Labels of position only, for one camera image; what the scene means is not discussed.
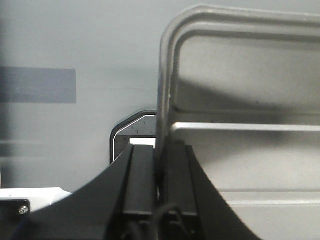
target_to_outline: black plastic mount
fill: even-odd
[[[156,179],[153,147],[128,145],[91,183],[27,216],[11,239],[259,240],[212,185],[190,146],[168,146],[162,160]]]

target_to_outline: cable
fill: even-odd
[[[144,240],[144,234],[141,230],[139,224],[135,221],[131,221],[127,224],[128,233],[127,236],[130,235],[132,240]]]
[[[160,226],[160,223],[169,211],[173,211],[174,214],[176,215],[178,221],[180,222],[180,226],[183,230],[183,232],[189,237],[190,234],[186,228],[186,225],[183,221],[182,213],[180,211],[180,208],[175,204],[175,203],[168,203],[165,204],[159,208],[157,208],[151,217],[150,221],[150,227],[149,227],[149,232],[148,232],[148,240],[156,240],[156,233],[157,233],[157,227]]]

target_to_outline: gray surface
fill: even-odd
[[[159,45],[196,0],[2,0],[0,66],[75,69],[76,104],[0,105],[3,187],[75,191],[109,163],[113,127],[155,109]],[[216,5],[320,13],[320,2],[207,0]]]

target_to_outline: metal plate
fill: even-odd
[[[191,145],[259,237],[320,238],[318,220],[300,221],[320,211],[319,63],[317,15],[183,12],[161,41],[157,159],[170,143]]]

